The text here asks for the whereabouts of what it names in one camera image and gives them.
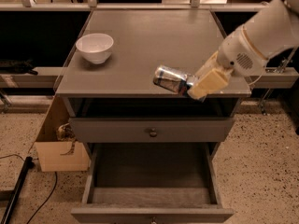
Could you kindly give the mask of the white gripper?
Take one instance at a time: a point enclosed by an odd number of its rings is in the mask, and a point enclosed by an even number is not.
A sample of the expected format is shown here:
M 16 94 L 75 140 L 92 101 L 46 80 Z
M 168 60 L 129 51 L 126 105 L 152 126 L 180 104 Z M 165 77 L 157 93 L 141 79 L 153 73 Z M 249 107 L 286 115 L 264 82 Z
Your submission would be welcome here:
M 264 71 L 267 59 L 252 45 L 245 26 L 239 26 L 223 40 L 218 52 L 215 51 L 196 71 L 199 79 L 188 90 L 188 95 L 194 100 L 228 85 L 232 70 L 215 68 L 217 62 L 226 69 L 233 69 L 239 76 L 250 77 Z

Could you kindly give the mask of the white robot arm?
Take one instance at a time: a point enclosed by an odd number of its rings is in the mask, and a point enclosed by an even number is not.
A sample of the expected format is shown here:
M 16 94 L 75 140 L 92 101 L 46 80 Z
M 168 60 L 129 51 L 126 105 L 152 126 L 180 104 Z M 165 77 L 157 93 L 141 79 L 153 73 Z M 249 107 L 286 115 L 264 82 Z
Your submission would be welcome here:
M 261 75 L 270 59 L 299 45 L 299 0 L 272 0 L 238 26 L 195 73 L 188 89 L 195 100 L 229 84 L 231 76 Z

